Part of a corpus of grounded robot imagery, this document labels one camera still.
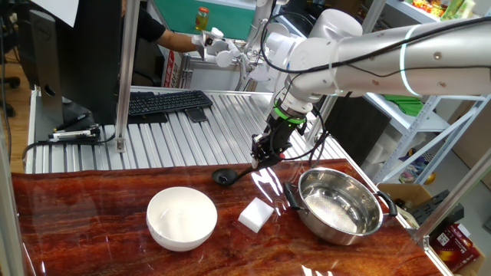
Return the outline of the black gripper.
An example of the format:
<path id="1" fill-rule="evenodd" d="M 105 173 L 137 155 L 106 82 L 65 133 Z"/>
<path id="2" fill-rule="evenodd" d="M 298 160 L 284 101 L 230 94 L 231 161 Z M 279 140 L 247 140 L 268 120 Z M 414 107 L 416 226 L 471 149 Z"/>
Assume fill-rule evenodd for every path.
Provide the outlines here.
<path id="1" fill-rule="evenodd" d="M 252 135 L 252 168 L 274 166 L 285 161 L 289 138 L 301 125 L 298 120 L 268 117 L 265 133 Z"/>

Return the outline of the person hand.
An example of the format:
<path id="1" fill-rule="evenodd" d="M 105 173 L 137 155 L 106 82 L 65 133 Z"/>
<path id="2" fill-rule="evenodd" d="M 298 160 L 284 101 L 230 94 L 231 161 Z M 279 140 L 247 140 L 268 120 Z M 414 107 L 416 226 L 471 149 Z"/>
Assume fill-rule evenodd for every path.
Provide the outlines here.
<path id="1" fill-rule="evenodd" d="M 191 42 L 196 47 L 196 51 L 198 52 L 199 56 L 203 58 L 204 46 L 203 46 L 202 37 L 199 35 L 194 35 L 191 37 Z"/>

